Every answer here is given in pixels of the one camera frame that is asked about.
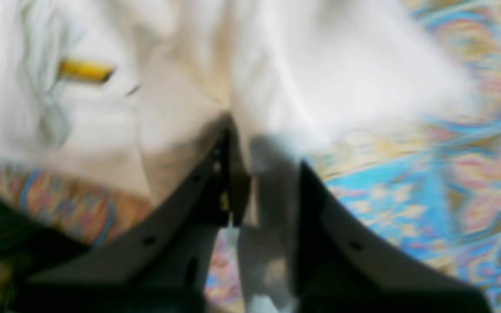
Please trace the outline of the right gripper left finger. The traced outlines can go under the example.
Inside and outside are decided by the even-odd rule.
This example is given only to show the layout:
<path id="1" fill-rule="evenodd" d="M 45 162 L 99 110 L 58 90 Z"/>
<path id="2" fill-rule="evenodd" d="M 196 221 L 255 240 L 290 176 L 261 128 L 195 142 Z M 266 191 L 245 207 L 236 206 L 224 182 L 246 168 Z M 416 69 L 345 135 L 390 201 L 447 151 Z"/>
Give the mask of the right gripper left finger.
<path id="1" fill-rule="evenodd" d="M 227 120 L 207 156 L 133 228 L 82 244 L 54 230 L 36 239 L 43 264 L 20 285 L 20 313 L 208 313 L 204 288 L 222 228 L 240 226 L 249 179 Z"/>

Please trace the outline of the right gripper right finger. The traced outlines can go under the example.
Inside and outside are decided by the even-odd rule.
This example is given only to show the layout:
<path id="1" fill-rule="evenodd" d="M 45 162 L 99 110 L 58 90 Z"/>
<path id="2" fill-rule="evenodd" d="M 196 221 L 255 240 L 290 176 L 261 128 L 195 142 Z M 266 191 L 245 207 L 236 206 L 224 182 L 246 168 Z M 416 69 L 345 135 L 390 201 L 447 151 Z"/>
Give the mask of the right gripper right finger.
<path id="1" fill-rule="evenodd" d="M 294 255 L 297 313 L 490 313 L 475 287 L 398 250 L 300 164 Z"/>

